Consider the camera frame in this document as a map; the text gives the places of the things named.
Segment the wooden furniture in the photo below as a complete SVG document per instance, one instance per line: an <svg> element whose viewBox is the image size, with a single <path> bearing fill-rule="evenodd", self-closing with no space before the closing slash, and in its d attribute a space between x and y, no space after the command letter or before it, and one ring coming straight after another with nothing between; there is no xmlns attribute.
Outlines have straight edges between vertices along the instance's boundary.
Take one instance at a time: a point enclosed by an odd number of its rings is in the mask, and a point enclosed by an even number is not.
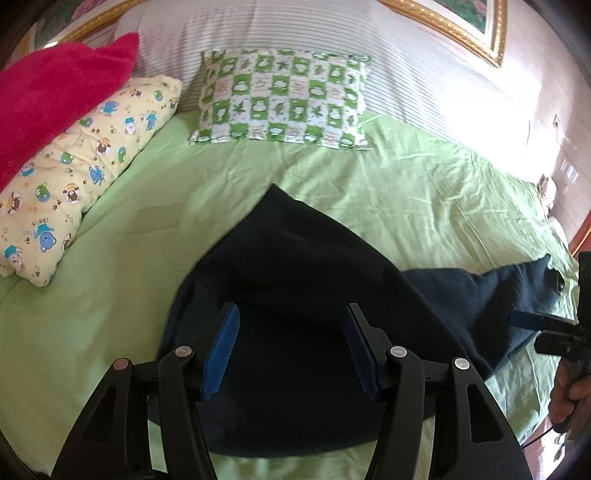
<svg viewBox="0 0 591 480"><path fill-rule="evenodd" d="M579 228L579 231L569 243L570 252L577 257L579 252L591 250L591 212Z"/></svg>

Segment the pillowcase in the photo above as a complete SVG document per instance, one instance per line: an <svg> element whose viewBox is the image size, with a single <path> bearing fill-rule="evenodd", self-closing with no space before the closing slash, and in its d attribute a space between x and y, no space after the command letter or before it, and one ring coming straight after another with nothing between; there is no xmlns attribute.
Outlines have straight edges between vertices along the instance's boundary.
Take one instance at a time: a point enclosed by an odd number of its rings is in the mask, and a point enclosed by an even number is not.
<svg viewBox="0 0 591 480"><path fill-rule="evenodd" d="M45 286L94 205L173 115L181 83L136 78L46 145L0 193L0 274Z"/></svg>
<svg viewBox="0 0 591 480"><path fill-rule="evenodd" d="M199 108L204 51L266 46L367 54L369 111L465 145L519 174L531 110L427 30L375 0L299 0L297 8L277 0L178 0L133 7L113 37L139 32L137 76L166 72L183 81L177 111ZM542 172L520 178L535 182Z"/></svg>
<svg viewBox="0 0 591 480"><path fill-rule="evenodd" d="M0 191L32 155L129 80L138 43L137 33L96 50L64 43L0 72Z"/></svg>
<svg viewBox="0 0 591 480"><path fill-rule="evenodd" d="M366 150L367 56L280 48L210 51L192 143L248 138Z"/></svg>

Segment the picture frame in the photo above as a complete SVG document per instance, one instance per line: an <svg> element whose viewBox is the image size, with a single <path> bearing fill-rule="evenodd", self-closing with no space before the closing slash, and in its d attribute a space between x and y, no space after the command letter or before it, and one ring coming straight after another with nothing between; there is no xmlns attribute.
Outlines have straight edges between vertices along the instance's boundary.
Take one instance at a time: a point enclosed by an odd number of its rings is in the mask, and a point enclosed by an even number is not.
<svg viewBox="0 0 591 480"><path fill-rule="evenodd" d="M451 38L494 67L501 67L507 35L507 0L380 1Z"/></svg>

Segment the painting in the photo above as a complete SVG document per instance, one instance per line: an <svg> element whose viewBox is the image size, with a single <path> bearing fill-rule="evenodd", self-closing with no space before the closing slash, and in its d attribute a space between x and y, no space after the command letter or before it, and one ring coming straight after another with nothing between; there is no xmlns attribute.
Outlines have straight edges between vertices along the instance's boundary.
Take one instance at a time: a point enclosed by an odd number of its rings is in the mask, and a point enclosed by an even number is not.
<svg viewBox="0 0 591 480"><path fill-rule="evenodd" d="M106 0L54 0L37 21L35 48L44 47L54 35Z"/></svg>
<svg viewBox="0 0 591 480"><path fill-rule="evenodd" d="M505 53L506 0L381 0L448 36L495 67Z"/></svg>

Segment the green checkered pillowcase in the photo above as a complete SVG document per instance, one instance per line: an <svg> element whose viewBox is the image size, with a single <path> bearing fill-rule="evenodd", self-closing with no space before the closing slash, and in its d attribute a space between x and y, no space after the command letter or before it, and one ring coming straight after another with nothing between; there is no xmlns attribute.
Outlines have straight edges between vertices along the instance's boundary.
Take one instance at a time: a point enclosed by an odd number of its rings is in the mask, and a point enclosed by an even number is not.
<svg viewBox="0 0 591 480"><path fill-rule="evenodd" d="M248 138L367 150L369 57L280 48L210 51L191 143Z"/></svg>

